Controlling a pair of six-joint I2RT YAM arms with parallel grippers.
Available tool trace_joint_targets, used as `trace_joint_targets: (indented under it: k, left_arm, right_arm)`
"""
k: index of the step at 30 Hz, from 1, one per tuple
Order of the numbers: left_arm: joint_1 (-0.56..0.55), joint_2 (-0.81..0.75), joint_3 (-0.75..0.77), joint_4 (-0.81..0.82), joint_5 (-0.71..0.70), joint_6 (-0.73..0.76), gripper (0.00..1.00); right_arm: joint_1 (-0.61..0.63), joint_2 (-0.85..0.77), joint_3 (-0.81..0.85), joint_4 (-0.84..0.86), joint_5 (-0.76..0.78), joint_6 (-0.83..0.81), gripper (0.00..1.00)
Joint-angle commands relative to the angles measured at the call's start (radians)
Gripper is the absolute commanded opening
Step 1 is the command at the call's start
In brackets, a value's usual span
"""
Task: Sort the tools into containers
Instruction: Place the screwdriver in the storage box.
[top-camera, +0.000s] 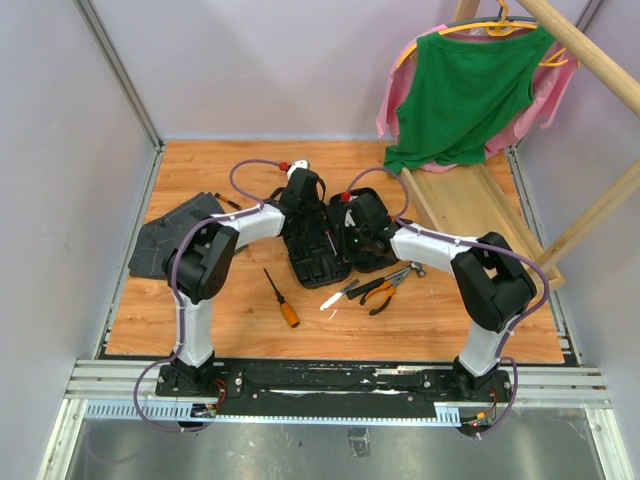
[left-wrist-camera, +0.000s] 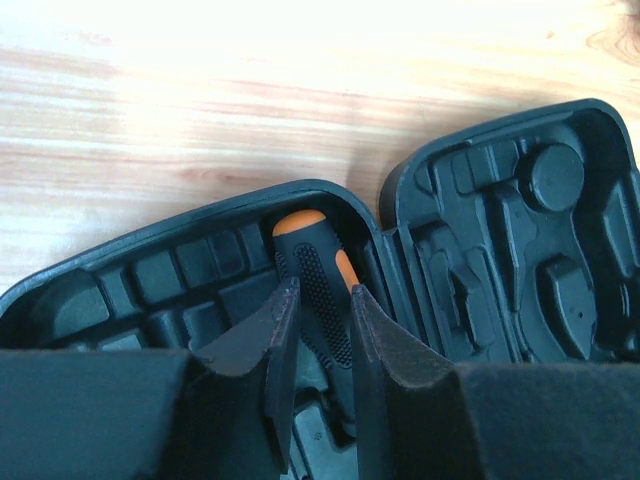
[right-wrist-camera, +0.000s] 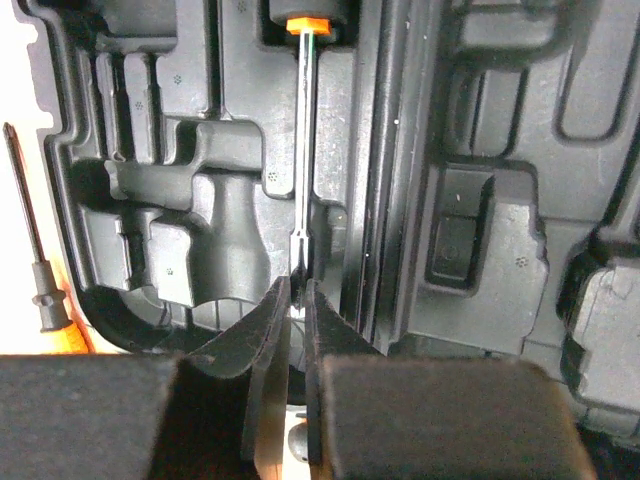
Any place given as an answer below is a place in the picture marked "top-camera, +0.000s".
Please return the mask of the orange-handled screwdriver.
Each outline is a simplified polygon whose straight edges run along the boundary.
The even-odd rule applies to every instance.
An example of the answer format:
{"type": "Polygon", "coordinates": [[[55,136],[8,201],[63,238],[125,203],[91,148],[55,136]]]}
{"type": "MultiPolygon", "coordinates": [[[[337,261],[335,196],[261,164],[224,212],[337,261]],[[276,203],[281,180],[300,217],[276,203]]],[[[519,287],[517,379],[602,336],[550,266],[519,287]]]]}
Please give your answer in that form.
{"type": "Polygon", "coordinates": [[[281,292],[279,291],[279,289],[277,288],[277,286],[275,285],[271,275],[269,274],[269,272],[267,271],[266,268],[263,269],[273,291],[274,294],[276,296],[276,299],[279,303],[279,308],[280,308],[280,312],[284,318],[284,320],[286,321],[286,323],[291,327],[291,328],[297,328],[300,325],[300,320],[299,317],[296,313],[296,311],[293,309],[293,307],[286,301],[286,299],[284,298],[284,296],[281,294],[281,292]]]}

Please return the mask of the black plastic tool case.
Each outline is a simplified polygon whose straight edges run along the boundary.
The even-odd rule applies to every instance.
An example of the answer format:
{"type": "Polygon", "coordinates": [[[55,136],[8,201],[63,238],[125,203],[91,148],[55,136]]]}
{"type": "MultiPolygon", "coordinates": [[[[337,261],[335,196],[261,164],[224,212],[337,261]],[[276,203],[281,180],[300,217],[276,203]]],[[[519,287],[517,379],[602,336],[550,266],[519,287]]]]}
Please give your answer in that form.
{"type": "Polygon", "coordinates": [[[302,287],[315,289],[346,279],[352,271],[371,273],[392,265],[351,265],[344,259],[341,240],[341,206],[337,195],[323,211],[307,215],[286,215],[281,237],[295,277],[302,287]],[[331,251],[326,230],[330,230],[339,260],[331,251]]]}

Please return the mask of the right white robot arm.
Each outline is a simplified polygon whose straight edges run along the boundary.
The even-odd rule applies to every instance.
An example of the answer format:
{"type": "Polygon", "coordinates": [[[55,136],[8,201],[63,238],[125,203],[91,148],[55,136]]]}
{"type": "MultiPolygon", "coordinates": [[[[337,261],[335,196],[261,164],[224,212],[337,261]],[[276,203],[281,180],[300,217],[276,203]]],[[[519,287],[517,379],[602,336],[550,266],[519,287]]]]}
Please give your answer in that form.
{"type": "Polygon", "coordinates": [[[466,343],[453,361],[452,386],[466,400],[486,392],[516,321],[537,295],[536,284],[504,237],[459,237],[393,219],[371,189],[337,194],[330,208],[344,245],[367,254],[417,262],[454,278],[471,319],[466,343]]]}

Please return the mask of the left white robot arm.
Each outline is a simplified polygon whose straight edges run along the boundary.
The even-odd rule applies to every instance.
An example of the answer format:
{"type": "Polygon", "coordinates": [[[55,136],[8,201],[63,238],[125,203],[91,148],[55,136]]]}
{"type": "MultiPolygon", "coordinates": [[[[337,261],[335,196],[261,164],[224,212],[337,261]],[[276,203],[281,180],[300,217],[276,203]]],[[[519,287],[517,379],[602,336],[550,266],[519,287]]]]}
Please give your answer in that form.
{"type": "Polygon", "coordinates": [[[162,376],[174,375],[192,395],[203,395],[216,383],[210,332],[213,299],[224,286],[236,250],[281,235],[303,197],[302,180],[312,173],[306,159],[279,168],[294,188],[291,201],[258,199],[249,209],[205,216],[182,237],[165,263],[176,305],[176,343],[162,376]]]}

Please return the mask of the black-handled screwdriver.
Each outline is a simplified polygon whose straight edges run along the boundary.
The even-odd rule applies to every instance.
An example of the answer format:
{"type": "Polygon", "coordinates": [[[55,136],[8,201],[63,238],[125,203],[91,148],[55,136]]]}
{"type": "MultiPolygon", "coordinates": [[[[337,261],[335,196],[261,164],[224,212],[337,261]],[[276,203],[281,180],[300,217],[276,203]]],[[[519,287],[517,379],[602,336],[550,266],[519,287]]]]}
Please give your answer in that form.
{"type": "Polygon", "coordinates": [[[329,246],[331,248],[332,253],[334,254],[334,257],[336,258],[336,260],[339,260],[339,253],[338,253],[338,249],[336,247],[332,232],[330,230],[326,230],[324,232],[324,235],[327,237],[329,246]]]}

